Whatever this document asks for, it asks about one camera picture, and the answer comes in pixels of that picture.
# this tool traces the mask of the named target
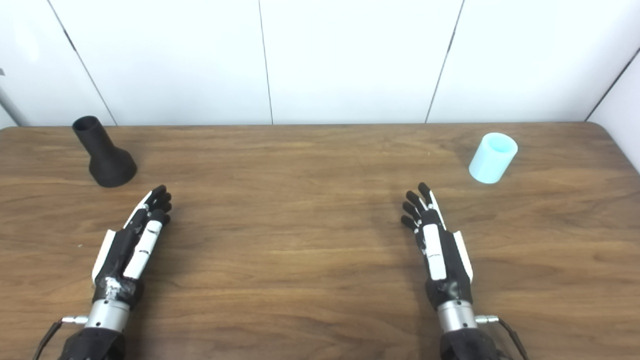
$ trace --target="white wall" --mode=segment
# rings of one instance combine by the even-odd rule
[[[120,125],[270,124],[257,0],[52,0]]]
[[[262,0],[273,122],[424,122],[460,4]]]
[[[127,125],[580,121],[640,47],[638,0],[467,0],[448,53],[461,0],[51,3]],[[19,124],[113,124],[45,0],[0,49]]]
[[[45,0],[0,1],[0,104],[20,125],[71,125],[95,115],[113,125]]]
[[[9,116],[9,114],[7,114],[7,112],[4,110],[4,107],[0,105],[0,129],[4,129],[9,126],[15,126],[15,122],[13,121],[11,116]]]
[[[583,121],[638,47],[638,0],[465,1],[428,122]]]
[[[636,56],[589,121],[602,125],[640,172],[640,56]]]

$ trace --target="black funnel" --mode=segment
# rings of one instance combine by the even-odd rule
[[[114,188],[125,184],[136,175],[138,168],[131,155],[113,145],[97,117],[81,117],[74,122],[73,128],[91,156],[89,172],[98,185]]]

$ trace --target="panel seam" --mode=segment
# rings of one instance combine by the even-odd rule
[[[618,74],[618,76],[616,76],[616,79],[613,81],[613,83],[611,83],[611,86],[609,86],[607,91],[604,92],[604,95],[600,98],[600,100],[598,100],[598,102],[596,103],[596,106],[593,107],[593,109],[591,110],[589,115],[587,115],[586,119],[584,119],[584,122],[587,122],[589,120],[589,118],[596,111],[596,109],[598,108],[600,103],[604,100],[605,97],[607,97],[607,95],[609,95],[609,92],[611,91],[611,89],[613,89],[613,87],[616,85],[618,80],[620,80],[620,77],[622,77],[622,74],[624,74],[625,71],[627,71],[627,68],[629,67],[629,65],[631,65],[632,62],[634,62],[634,59],[636,58],[638,53],[640,53],[640,48],[638,48],[638,50],[636,50],[636,53],[631,57],[631,60],[629,60],[629,62],[625,65],[625,67],[622,68],[622,71]]]
[[[60,24],[60,27],[62,28],[62,32],[64,32],[67,40],[69,40],[69,44],[71,45],[71,48],[74,50],[74,52],[76,52],[76,56],[78,57],[78,60],[80,60],[80,64],[82,64],[84,72],[89,77],[89,80],[91,81],[91,84],[93,85],[93,88],[98,93],[98,96],[100,97],[100,100],[102,101],[102,104],[104,105],[105,109],[107,109],[107,112],[109,113],[109,116],[111,117],[111,120],[113,120],[113,123],[116,124],[116,126],[118,126],[118,122],[116,121],[116,118],[113,116],[113,114],[111,112],[111,109],[109,109],[109,106],[107,105],[107,102],[104,100],[104,97],[102,96],[102,93],[100,92],[100,89],[98,89],[98,86],[95,84],[95,81],[93,80],[93,77],[89,73],[89,70],[86,68],[86,65],[84,64],[84,61],[82,60],[82,57],[80,56],[80,53],[76,49],[76,46],[74,45],[73,41],[71,41],[71,37],[69,36],[69,33],[67,32],[67,29],[65,28],[65,26],[62,24],[62,21],[60,21],[60,17],[58,16],[58,13],[56,12],[56,9],[53,7],[53,4],[51,4],[51,0],[47,0],[47,3],[49,3],[49,7],[51,8],[51,11],[53,11],[53,15],[55,15],[56,20],[58,20],[58,24]]]
[[[424,118],[424,123],[427,123],[429,120],[429,114],[431,114],[431,108],[433,107],[433,101],[436,98],[436,93],[438,92],[438,85],[440,85],[440,78],[442,78],[442,72],[444,71],[444,67],[447,64],[447,58],[449,57],[449,51],[451,50],[451,45],[453,45],[453,38],[456,36],[456,30],[458,29],[458,22],[460,21],[460,15],[462,14],[462,8],[465,6],[465,0],[462,0],[460,4],[460,11],[458,11],[458,17],[456,18],[456,23],[453,26],[453,32],[451,33],[451,39],[449,39],[449,46],[447,47],[447,53],[444,54],[444,59],[442,60],[442,67],[440,68],[440,73],[438,75],[438,81],[436,81],[436,87],[433,89],[433,95],[431,96],[431,102],[429,103],[429,109],[427,110],[427,117]]]
[[[271,85],[269,84],[269,68],[267,66],[267,48],[264,46],[264,28],[262,27],[262,6],[258,0],[258,13],[260,15],[260,33],[262,35],[262,53],[264,55],[264,73],[267,75],[267,95],[269,96],[269,116],[273,125],[273,105],[271,103]]]

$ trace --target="white finger segment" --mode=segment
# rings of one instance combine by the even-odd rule
[[[127,268],[124,270],[124,277],[128,277],[130,279],[140,278],[142,270],[145,269],[147,261],[149,261],[149,257],[151,256],[151,252],[153,251],[154,246],[156,246],[156,240],[160,235],[160,230],[162,230],[162,223],[160,221],[151,220],[147,223],[142,236],[140,236],[140,241],[136,245],[133,256],[131,257]]]
[[[424,234],[424,244],[426,246],[427,263],[429,264],[429,274],[433,280],[447,278],[447,268],[444,264],[442,254],[442,244],[440,243],[440,231],[436,224],[425,225],[422,228]]]

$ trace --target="robotic hand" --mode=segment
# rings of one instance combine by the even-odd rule
[[[150,191],[133,210],[121,230],[107,230],[93,266],[93,307],[88,316],[66,316],[55,322],[40,342],[37,360],[63,323],[84,325],[65,342],[60,360],[122,360],[129,312],[142,296],[140,275],[170,217],[171,194],[164,185]]]
[[[503,320],[493,315],[475,316],[472,308],[471,282],[473,269],[462,234],[452,233],[442,220],[436,198],[429,187],[420,183],[420,198],[412,191],[406,193],[409,202],[403,209],[402,223],[415,234],[418,248],[424,254],[429,270],[425,284],[431,306],[438,313],[443,334],[440,338],[442,360],[498,360],[509,359],[478,324],[499,322],[511,336],[520,355],[529,360],[518,334]]]

